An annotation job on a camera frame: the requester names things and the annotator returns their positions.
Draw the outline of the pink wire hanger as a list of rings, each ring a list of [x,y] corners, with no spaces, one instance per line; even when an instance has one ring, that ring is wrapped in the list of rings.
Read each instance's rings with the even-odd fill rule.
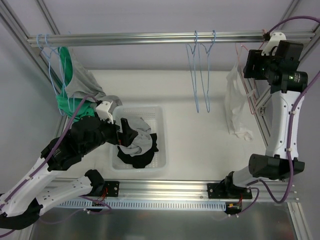
[[[243,73],[243,67],[242,67],[242,62],[241,62],[241,54],[242,50],[245,49],[247,52],[249,52],[249,49],[244,45],[244,42],[249,43],[249,39],[256,39],[258,36],[261,39],[261,45],[258,48],[259,50],[262,48],[264,45],[265,41],[263,40],[263,35],[266,34],[267,31],[265,29],[262,29],[260,31],[240,31],[237,33],[239,42],[238,44],[240,45],[240,48],[238,48],[237,43],[234,44],[235,46],[235,51],[236,51],[236,63],[237,63],[237,71],[240,76],[247,101],[248,101],[248,106],[250,109],[250,113],[254,115],[257,111],[256,109],[256,103],[257,103],[257,96],[256,96],[256,91],[257,91],[257,86],[255,80],[253,80],[253,86],[251,86],[251,80],[244,78],[244,73]]]

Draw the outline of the black tank top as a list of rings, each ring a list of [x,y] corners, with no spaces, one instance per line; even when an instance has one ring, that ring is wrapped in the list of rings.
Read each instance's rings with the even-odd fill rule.
[[[120,146],[118,146],[117,157],[121,159],[122,162],[124,162],[125,164],[132,165],[132,167],[135,169],[144,169],[147,165],[149,165],[152,162],[155,153],[159,151],[159,149],[157,148],[157,134],[152,133],[150,136],[152,139],[152,146],[146,153],[142,155],[130,156],[129,154],[125,154],[121,150]]]

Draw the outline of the white tank top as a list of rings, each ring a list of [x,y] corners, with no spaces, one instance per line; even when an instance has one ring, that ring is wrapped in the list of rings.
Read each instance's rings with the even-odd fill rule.
[[[242,121],[245,102],[248,100],[245,93],[240,88],[240,76],[238,73],[237,60],[231,71],[226,76],[226,93],[224,97],[225,120],[230,135],[235,135],[239,139],[252,142],[253,132],[247,128]]]

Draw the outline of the blue hanger of grey top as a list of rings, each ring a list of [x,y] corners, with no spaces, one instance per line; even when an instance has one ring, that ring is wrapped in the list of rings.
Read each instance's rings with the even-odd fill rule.
[[[206,85],[204,84],[203,81],[203,77],[201,77],[201,86],[202,86],[202,92],[203,92],[203,96],[204,96],[204,102],[205,102],[205,108],[206,111],[209,113],[211,111],[211,101],[210,101],[210,96],[209,96],[209,92],[210,92],[210,54],[211,54],[211,50],[212,47],[214,46],[215,42],[216,42],[216,31],[213,30],[212,31],[212,40],[210,45],[207,47],[206,45],[204,45],[203,43],[201,43],[200,45],[204,48],[205,54],[206,54],[206,63],[207,63],[207,81],[206,81]]]

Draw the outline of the blue wire hanger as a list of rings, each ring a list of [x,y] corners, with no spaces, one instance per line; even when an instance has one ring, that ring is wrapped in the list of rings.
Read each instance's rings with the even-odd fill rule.
[[[196,112],[199,113],[199,100],[198,100],[198,93],[197,93],[197,74],[196,74],[196,49],[198,44],[198,33],[195,30],[194,31],[194,45],[191,46],[190,43],[187,43],[185,45],[186,48],[186,54],[187,54],[187,60],[189,65],[189,71],[191,76],[191,84],[192,84],[192,91],[194,96],[194,103],[195,103],[195,109]]]

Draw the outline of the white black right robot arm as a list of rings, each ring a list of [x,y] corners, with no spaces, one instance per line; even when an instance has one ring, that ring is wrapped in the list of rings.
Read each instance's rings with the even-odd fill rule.
[[[303,44],[280,40],[263,50],[253,49],[243,70],[246,79],[266,80],[270,85],[273,104],[270,142],[265,154],[252,154],[248,166],[230,172],[224,179],[223,193],[235,198],[248,190],[249,186],[264,179],[288,180],[282,203],[287,198],[293,177],[305,169],[299,161],[297,133],[299,115],[304,92],[308,86],[308,74],[298,71]]]

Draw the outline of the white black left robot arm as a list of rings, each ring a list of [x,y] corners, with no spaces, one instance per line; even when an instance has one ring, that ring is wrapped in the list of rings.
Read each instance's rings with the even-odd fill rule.
[[[46,190],[46,187],[101,145],[128,147],[137,136],[138,132],[125,118],[113,123],[89,116],[68,125],[60,137],[44,148],[26,176],[0,196],[0,227],[22,230],[65,201],[78,196],[102,195],[105,180],[95,169],[64,186],[53,190]]]

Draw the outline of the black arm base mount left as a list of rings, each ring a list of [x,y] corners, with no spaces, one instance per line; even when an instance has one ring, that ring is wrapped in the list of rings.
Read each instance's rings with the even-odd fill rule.
[[[118,197],[120,190],[120,182],[119,181],[105,181],[103,187],[100,190],[95,190],[94,192],[90,192],[86,194],[88,197]]]

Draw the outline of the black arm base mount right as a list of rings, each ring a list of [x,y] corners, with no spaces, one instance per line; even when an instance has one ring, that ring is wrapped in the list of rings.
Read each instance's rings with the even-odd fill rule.
[[[240,199],[251,200],[253,198],[251,190],[244,187],[233,186],[232,184],[208,183],[207,195],[209,199]]]

